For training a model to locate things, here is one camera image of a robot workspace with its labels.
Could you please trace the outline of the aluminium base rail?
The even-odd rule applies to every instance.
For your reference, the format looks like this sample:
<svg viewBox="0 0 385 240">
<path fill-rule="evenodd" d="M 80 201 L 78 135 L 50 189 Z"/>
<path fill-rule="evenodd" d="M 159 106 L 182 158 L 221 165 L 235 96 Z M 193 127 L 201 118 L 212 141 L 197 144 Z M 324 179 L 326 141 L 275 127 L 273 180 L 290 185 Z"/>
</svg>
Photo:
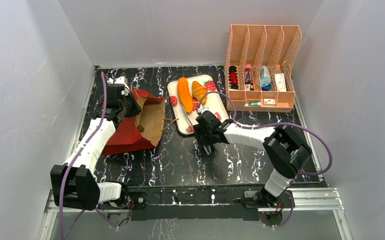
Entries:
<svg viewBox="0 0 385 240">
<path fill-rule="evenodd" d="M 333 211 L 340 237 L 351 240 L 352 234 L 345 217 L 345 208 L 335 187 L 293 188 L 296 211 Z M 39 240 L 51 239 L 54 224 L 58 216 L 58 207 L 54 204 L 53 192 L 50 191 L 44 210 Z"/>
</svg>

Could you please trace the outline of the brown round fake bread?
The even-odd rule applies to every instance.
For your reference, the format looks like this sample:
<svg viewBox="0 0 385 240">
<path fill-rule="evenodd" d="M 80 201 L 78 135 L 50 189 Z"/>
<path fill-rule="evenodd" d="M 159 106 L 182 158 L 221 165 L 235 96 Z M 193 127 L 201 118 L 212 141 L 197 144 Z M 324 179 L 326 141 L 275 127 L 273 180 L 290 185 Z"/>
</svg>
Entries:
<svg viewBox="0 0 385 240">
<path fill-rule="evenodd" d="M 137 126 L 137 130 L 138 130 L 140 133 L 142 133 L 145 129 L 144 129 L 143 126 L 138 125 L 138 126 Z"/>
</svg>

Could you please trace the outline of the strawberry print tray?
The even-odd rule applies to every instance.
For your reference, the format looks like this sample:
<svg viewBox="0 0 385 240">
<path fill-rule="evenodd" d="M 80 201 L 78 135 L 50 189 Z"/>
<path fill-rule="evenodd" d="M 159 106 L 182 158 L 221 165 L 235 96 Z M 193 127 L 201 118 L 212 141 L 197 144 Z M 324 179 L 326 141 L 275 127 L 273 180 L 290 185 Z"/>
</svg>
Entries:
<svg viewBox="0 0 385 240">
<path fill-rule="evenodd" d="M 186 80 L 188 81 L 188 87 L 191 94 L 193 93 L 194 82 L 199 83 L 208 91 L 217 90 L 213 78 L 208 74 L 188 77 L 186 78 Z M 191 95 L 193 101 L 193 111 L 190 114 L 187 114 L 178 96 L 178 80 L 173 80 L 169 82 L 167 85 L 167 90 L 169 95 L 169 101 L 172 105 L 171 108 L 173 110 L 174 117 L 175 119 L 177 119 L 175 123 L 178 132 L 183 136 L 193 135 L 193 125 L 198 124 L 196 121 L 196 117 L 198 117 L 199 115 L 197 112 L 197 110 L 199 109 L 198 100 Z M 214 116 L 221 122 L 229 118 L 225 105 L 223 104 L 221 96 L 219 94 L 211 93 L 207 95 L 206 103 L 204 105 L 201 104 L 200 108 L 205 108 L 205 110 L 211 111 Z"/>
</svg>

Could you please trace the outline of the red black bottle stack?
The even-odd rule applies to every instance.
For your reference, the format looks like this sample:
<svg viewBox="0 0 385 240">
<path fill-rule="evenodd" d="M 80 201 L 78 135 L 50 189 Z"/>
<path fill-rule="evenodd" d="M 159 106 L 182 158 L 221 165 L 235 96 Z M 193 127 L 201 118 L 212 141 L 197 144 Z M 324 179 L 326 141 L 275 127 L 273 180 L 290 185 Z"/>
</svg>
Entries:
<svg viewBox="0 0 385 240">
<path fill-rule="evenodd" d="M 239 80 L 238 80 L 237 67 L 235 65 L 231 65 L 228 68 L 228 73 L 229 73 L 228 80 L 230 83 L 230 88 L 233 90 L 238 90 L 239 89 L 239 85 L 238 85 Z"/>
</svg>

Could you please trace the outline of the red brown paper bag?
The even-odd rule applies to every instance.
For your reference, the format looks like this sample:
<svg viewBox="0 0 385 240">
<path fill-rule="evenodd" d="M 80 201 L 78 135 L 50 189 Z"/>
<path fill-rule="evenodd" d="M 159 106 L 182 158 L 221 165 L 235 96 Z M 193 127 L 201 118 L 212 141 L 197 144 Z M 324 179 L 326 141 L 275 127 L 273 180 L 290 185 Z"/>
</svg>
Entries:
<svg viewBox="0 0 385 240">
<path fill-rule="evenodd" d="M 125 117 L 106 143 L 103 155 L 115 155 L 155 148 L 159 144 L 165 118 L 164 98 L 156 97 L 146 90 L 130 88 L 140 113 Z"/>
</svg>

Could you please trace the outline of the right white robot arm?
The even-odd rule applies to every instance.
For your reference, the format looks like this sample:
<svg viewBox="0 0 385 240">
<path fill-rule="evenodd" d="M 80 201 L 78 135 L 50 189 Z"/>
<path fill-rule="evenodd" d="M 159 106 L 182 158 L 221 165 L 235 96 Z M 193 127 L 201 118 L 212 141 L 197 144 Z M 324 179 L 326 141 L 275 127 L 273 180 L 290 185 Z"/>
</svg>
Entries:
<svg viewBox="0 0 385 240">
<path fill-rule="evenodd" d="M 200 113 L 196 122 L 193 130 L 197 144 L 207 154 L 214 144 L 224 143 L 254 147 L 269 157 L 273 171 L 264 187 L 236 200 L 247 208 L 275 207 L 280 203 L 282 194 L 313 154 L 292 126 L 283 123 L 262 128 L 239 126 L 232 119 L 220 121 L 209 110 Z"/>
</svg>

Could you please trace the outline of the small white card box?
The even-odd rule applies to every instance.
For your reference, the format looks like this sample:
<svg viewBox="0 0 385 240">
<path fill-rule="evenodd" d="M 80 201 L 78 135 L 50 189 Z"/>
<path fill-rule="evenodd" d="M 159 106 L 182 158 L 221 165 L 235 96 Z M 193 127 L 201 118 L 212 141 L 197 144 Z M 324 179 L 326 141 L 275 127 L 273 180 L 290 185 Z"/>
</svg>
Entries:
<svg viewBox="0 0 385 240">
<path fill-rule="evenodd" d="M 264 98 L 263 99 L 263 104 L 267 106 L 275 106 L 276 105 L 276 100 L 273 98 Z"/>
</svg>

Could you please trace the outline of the peach desk organizer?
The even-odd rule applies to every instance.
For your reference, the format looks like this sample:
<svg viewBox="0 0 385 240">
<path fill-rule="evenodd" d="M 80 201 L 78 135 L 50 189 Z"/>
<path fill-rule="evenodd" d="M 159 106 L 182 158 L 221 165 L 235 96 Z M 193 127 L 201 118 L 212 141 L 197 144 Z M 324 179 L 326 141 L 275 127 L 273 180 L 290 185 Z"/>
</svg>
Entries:
<svg viewBox="0 0 385 240">
<path fill-rule="evenodd" d="M 292 71 L 302 41 L 298 25 L 230 26 L 224 64 L 229 111 L 289 113 Z"/>
</svg>

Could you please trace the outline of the fake bread loaf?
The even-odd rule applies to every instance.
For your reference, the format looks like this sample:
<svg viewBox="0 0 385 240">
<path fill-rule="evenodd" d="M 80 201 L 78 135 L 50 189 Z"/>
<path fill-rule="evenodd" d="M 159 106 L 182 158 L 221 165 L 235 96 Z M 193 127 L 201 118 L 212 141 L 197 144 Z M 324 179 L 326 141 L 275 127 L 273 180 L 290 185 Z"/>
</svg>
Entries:
<svg viewBox="0 0 385 240">
<path fill-rule="evenodd" d="M 207 103 L 207 96 L 205 94 L 208 92 L 208 89 L 205 88 L 197 81 L 192 82 L 192 97 L 197 101 L 201 100 L 201 104 L 205 105 Z"/>
<path fill-rule="evenodd" d="M 194 102 L 190 93 L 189 83 L 185 77 L 181 77 L 177 83 L 178 98 L 187 114 L 194 109 Z"/>
</svg>

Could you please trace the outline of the green white tube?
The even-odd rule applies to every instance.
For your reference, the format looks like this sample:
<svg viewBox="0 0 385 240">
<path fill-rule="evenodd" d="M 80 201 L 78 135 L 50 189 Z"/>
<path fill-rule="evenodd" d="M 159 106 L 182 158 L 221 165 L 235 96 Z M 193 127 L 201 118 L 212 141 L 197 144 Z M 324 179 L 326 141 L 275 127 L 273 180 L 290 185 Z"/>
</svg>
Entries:
<svg viewBox="0 0 385 240">
<path fill-rule="evenodd" d="M 244 106 L 245 106 L 245 107 L 261 107 L 262 104 L 261 104 L 260 101 L 258 101 L 258 102 L 250 102 L 250 103 L 246 103 Z"/>
</svg>

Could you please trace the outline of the metal tongs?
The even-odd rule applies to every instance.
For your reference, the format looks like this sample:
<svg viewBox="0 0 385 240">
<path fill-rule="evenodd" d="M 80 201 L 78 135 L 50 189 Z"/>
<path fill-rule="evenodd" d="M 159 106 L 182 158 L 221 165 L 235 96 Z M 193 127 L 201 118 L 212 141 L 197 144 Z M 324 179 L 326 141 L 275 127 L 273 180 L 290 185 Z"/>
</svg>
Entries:
<svg viewBox="0 0 385 240">
<path fill-rule="evenodd" d="M 212 145 L 209 141 L 206 141 L 206 140 L 201 141 L 200 147 L 204 150 L 204 152 L 208 156 L 212 153 Z"/>
</svg>

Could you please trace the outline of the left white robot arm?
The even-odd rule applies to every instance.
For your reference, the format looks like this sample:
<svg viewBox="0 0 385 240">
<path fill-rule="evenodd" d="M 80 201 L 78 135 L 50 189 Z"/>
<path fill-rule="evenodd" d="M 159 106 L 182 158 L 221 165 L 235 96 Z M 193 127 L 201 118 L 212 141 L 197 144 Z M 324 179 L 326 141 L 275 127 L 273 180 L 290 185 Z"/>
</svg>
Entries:
<svg viewBox="0 0 385 240">
<path fill-rule="evenodd" d="M 123 190 L 122 183 L 98 183 L 93 173 L 119 124 L 141 113 L 138 100 L 137 90 L 124 83 L 109 84 L 105 88 L 103 105 L 96 109 L 75 151 L 63 164 L 54 165 L 50 171 L 54 203 L 58 207 L 92 211 L 109 201 L 117 208 L 129 204 L 130 195 Z"/>
</svg>

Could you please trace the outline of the pink tube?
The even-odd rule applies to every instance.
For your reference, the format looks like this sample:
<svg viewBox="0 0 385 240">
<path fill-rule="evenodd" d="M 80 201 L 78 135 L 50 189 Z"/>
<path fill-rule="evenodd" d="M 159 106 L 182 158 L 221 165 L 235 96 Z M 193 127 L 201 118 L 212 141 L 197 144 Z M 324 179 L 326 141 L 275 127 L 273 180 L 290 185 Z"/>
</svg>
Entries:
<svg viewBox="0 0 385 240">
<path fill-rule="evenodd" d="M 251 64 L 246 64 L 244 68 L 244 89 L 246 91 L 254 90 L 254 82 L 253 82 L 253 66 Z"/>
</svg>

